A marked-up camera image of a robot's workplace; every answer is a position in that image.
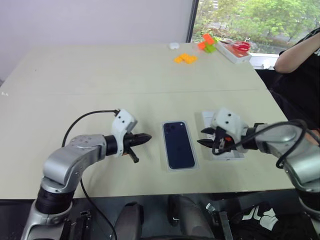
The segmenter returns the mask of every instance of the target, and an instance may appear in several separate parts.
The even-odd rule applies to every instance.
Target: window
[[[250,42],[252,53],[279,54],[319,26],[319,0],[199,0],[191,41],[210,33]]]

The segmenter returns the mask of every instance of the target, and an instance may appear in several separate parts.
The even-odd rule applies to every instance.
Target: white logo
[[[263,216],[259,216],[258,215],[258,211],[259,211],[259,206],[256,206],[256,207],[252,208],[250,213],[249,213],[249,215],[244,215],[242,217],[242,220],[243,221],[244,220],[250,220],[253,217],[255,220],[259,221],[259,224],[262,227],[272,231],[272,229],[274,228],[276,222],[278,222],[278,218],[276,217],[276,214],[275,214],[273,208],[271,208],[269,211],[265,211],[263,213]]]

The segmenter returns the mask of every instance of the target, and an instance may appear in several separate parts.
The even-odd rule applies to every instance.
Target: orange block
[[[203,39],[209,44],[212,45],[215,43],[215,40],[210,36],[209,33],[203,35]]]
[[[183,61],[183,59],[182,59],[180,56],[177,56],[177,57],[174,59],[174,61],[175,61],[177,64],[179,64],[179,63],[181,63],[181,62]]]
[[[182,58],[182,60],[186,60],[188,57],[189,57],[189,55],[186,53],[183,53],[180,55],[180,58]]]
[[[188,56],[184,61],[187,63],[187,64],[192,64],[193,62],[195,62],[197,60],[197,57],[196,56]]]
[[[203,49],[205,49],[205,47],[206,47],[206,44],[205,44],[205,42],[204,42],[204,41],[203,41],[203,42],[198,43],[198,48],[199,48],[199,49],[203,50]]]

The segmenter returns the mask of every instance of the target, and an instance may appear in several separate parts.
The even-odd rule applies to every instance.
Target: person
[[[320,27],[281,52],[274,69],[278,79],[270,92],[288,120],[302,119],[320,128]]]

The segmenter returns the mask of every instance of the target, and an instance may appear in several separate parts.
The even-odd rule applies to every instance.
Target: black cable
[[[283,161],[284,159],[290,154],[292,153],[296,148],[297,146],[301,143],[301,141],[304,139],[305,137],[305,134],[307,132],[307,126],[306,126],[306,123],[302,120],[291,120],[291,121],[282,121],[282,122],[277,122],[277,123],[274,123],[274,124],[271,124],[263,129],[261,129],[260,131],[257,131],[247,137],[245,137],[244,139],[242,139],[241,141],[227,147],[227,148],[224,148],[224,149],[219,149],[218,151],[219,152],[215,152],[215,149],[212,149],[212,154],[213,155],[221,155],[221,154],[224,154],[226,152],[229,152],[233,149],[235,149],[236,147],[242,145],[242,144],[245,144],[247,142],[249,142],[250,140],[252,140],[253,138],[255,138],[256,136],[260,135],[260,134],[263,134],[264,132],[266,131],[269,131],[270,129],[273,129],[273,128],[276,128],[276,127],[279,127],[279,126],[283,126],[283,125],[292,125],[292,126],[296,126],[296,127],[299,127],[302,129],[301,131],[301,134],[298,138],[298,140],[292,145],[292,147],[290,147],[288,149],[288,151],[286,151],[279,159],[278,161],[276,162],[276,167],[277,168],[280,168],[282,169],[283,168]]]
[[[99,114],[99,113],[114,113],[114,114],[118,114],[119,113],[119,110],[99,110],[99,111],[91,111],[91,112],[88,112],[86,114],[83,114],[82,116],[78,117],[77,120],[75,120],[71,126],[68,128],[68,130],[66,131],[64,137],[63,137],[63,141],[62,141],[62,147],[64,147],[66,145],[66,141],[67,141],[67,137],[71,131],[71,129],[77,124],[77,122],[79,122],[81,119],[83,119],[84,117],[88,116],[88,115],[91,115],[91,114]],[[97,205],[92,201],[92,199],[89,197],[86,189],[85,189],[85,186],[84,186],[84,183],[82,181],[82,178],[80,180],[80,185],[81,185],[81,188],[82,188],[82,191],[86,197],[86,199],[89,201],[89,203],[91,203],[91,205],[97,210],[97,212],[104,218],[104,220],[106,221],[106,223],[109,225],[109,227],[111,228],[112,230],[112,234],[114,236],[114,239],[115,240],[118,240],[118,237],[117,237],[117,233],[116,233],[116,230],[114,228],[114,226],[112,225],[112,223],[109,221],[109,219],[106,217],[106,215],[104,215],[104,213],[97,207]]]

